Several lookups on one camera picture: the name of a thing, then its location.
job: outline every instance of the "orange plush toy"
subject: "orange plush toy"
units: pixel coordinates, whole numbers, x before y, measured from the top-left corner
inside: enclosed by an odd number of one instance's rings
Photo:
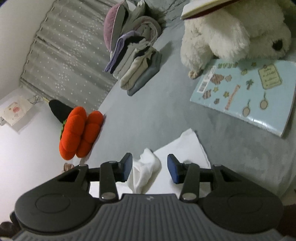
[[[59,142],[59,152],[65,160],[72,159],[75,154],[82,158],[90,152],[97,139],[104,117],[101,112],[93,111],[87,117],[83,107],[74,108],[63,125]]]

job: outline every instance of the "plush dog nose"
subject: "plush dog nose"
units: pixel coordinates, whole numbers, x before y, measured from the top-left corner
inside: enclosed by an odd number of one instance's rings
[[[281,51],[283,48],[283,41],[282,40],[277,40],[276,42],[273,43],[272,48],[275,51]]]

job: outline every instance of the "notebook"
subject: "notebook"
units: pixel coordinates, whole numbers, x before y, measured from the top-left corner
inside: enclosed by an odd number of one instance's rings
[[[238,1],[239,0],[194,0],[184,6],[181,19],[198,18]]]
[[[190,101],[282,136],[294,103],[296,63],[212,60]]]

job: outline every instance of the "mattress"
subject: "mattress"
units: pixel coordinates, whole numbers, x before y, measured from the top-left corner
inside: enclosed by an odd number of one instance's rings
[[[99,109],[106,115],[101,133],[83,161],[93,168],[119,161],[126,152],[139,158],[145,148],[155,151],[192,128],[211,164],[224,165],[282,196],[296,175],[295,105],[280,138],[190,102],[199,79],[189,79],[189,70],[181,63],[183,34],[184,23],[180,21],[164,30],[154,44],[163,55],[160,71],[140,91],[128,96],[119,82],[115,84]],[[296,31],[292,35],[291,50],[285,58],[296,61]]]

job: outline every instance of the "pink pillow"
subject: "pink pillow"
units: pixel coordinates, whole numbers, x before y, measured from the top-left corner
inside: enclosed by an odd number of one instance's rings
[[[126,9],[121,3],[114,5],[106,15],[104,22],[104,41],[109,52],[115,49],[120,37]]]

